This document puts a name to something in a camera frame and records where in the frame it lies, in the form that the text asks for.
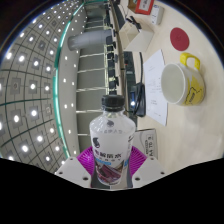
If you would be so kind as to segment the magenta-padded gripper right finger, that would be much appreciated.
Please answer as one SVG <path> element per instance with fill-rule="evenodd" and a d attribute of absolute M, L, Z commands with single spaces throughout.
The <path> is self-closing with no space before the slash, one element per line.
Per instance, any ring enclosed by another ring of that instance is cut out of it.
<path fill-rule="evenodd" d="M 165 176 L 165 171 L 154 156 L 147 157 L 136 147 L 129 157 L 129 175 L 133 188 L 140 188 Z"/>

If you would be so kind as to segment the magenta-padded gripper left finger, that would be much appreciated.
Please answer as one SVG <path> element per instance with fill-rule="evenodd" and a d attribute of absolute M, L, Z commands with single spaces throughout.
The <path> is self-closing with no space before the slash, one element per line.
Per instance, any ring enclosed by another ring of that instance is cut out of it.
<path fill-rule="evenodd" d="M 94 171 L 94 155 L 89 147 L 77 157 L 69 157 L 56 171 L 56 175 L 81 187 L 90 188 Z"/>

